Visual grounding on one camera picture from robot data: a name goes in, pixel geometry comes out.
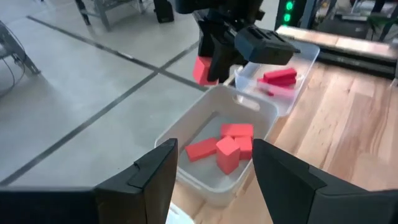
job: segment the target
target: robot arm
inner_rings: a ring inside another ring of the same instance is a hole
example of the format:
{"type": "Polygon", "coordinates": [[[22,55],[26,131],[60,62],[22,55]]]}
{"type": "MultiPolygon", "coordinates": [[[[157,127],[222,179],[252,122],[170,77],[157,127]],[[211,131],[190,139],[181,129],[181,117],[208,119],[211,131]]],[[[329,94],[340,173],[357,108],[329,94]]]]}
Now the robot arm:
{"type": "Polygon", "coordinates": [[[211,58],[206,79],[223,83],[229,68],[247,62],[285,65],[298,50],[271,30],[254,25],[261,20],[262,0],[176,0],[176,11],[193,13],[200,28],[199,57],[211,58]]]}

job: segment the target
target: wooden surface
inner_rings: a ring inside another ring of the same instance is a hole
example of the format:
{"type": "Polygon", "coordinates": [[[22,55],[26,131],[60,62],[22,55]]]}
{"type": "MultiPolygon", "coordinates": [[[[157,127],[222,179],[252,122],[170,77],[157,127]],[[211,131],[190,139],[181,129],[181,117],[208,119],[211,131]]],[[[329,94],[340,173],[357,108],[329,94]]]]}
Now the wooden surface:
{"type": "MultiPolygon", "coordinates": [[[[362,40],[287,27],[281,32],[344,47],[356,42],[354,49],[378,48],[378,54],[394,55],[385,45],[362,40]]],[[[294,110],[278,120],[267,140],[367,190],[398,188],[398,89],[390,83],[316,63],[294,110]]],[[[272,223],[253,169],[226,208],[208,205],[178,182],[172,201],[195,223],[272,223]]]]}

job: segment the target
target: white plastic bin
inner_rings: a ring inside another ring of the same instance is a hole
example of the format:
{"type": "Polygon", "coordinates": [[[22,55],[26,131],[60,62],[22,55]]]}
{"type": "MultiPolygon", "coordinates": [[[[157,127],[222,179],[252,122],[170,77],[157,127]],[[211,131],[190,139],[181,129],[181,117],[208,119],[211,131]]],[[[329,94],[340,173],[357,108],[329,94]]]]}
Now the white plastic bin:
{"type": "Polygon", "coordinates": [[[173,203],[170,204],[166,224],[195,224],[191,217],[173,203]]]}
{"type": "Polygon", "coordinates": [[[293,40],[290,43],[300,49],[301,52],[294,54],[287,65],[248,63],[244,68],[235,70],[235,87],[244,93],[275,103],[279,109],[279,116],[286,116],[292,111],[307,75],[319,54],[319,47],[314,44],[293,40]],[[262,78],[265,72],[286,68],[294,68],[297,71],[297,82],[293,90],[257,82],[257,79],[262,78]],[[267,94],[269,90],[278,94],[269,96],[267,94]]]}
{"type": "Polygon", "coordinates": [[[157,147],[169,138],[178,139],[177,180],[202,195],[207,202],[226,206],[248,174],[252,161],[240,161],[239,167],[225,175],[212,155],[196,162],[188,160],[184,148],[210,137],[220,136],[223,123],[251,123],[254,138],[264,138],[273,127],[278,115],[277,107],[255,96],[241,93],[235,88],[218,85],[209,89],[194,105],[155,142],[157,147]],[[245,97],[254,108],[242,105],[237,98],[245,97]]]}

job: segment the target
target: gray floor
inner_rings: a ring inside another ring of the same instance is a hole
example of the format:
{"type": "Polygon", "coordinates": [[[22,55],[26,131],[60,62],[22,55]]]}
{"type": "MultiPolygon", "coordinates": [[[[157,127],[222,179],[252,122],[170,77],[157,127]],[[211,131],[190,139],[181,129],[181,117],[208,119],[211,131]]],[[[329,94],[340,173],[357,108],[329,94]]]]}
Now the gray floor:
{"type": "MultiPolygon", "coordinates": [[[[145,14],[133,4],[109,12],[113,30],[106,32],[95,18],[87,27],[74,1],[1,1],[0,20],[42,73],[27,72],[0,99],[0,185],[98,184],[151,150],[203,94],[191,85],[197,49],[156,73],[26,18],[160,68],[190,48],[199,30],[191,15],[159,24],[151,7],[145,14]]],[[[262,25],[270,29],[268,21],[262,25]]],[[[6,62],[18,79],[21,68],[6,62]]],[[[0,61],[0,93],[11,84],[0,61]]]]}

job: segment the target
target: green light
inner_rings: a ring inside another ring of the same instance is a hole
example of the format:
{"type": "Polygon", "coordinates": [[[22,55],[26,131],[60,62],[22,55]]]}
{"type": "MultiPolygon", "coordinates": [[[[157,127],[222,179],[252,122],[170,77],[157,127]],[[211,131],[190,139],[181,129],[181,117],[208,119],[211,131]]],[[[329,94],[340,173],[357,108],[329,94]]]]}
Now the green light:
{"type": "Polygon", "coordinates": [[[284,21],[285,21],[285,22],[290,21],[290,14],[285,14],[285,15],[284,15],[284,21]]]}
{"type": "Polygon", "coordinates": [[[293,2],[290,2],[290,1],[287,2],[287,3],[286,3],[286,10],[289,10],[289,11],[290,11],[290,10],[292,10],[292,9],[293,9],[293,2]]]}

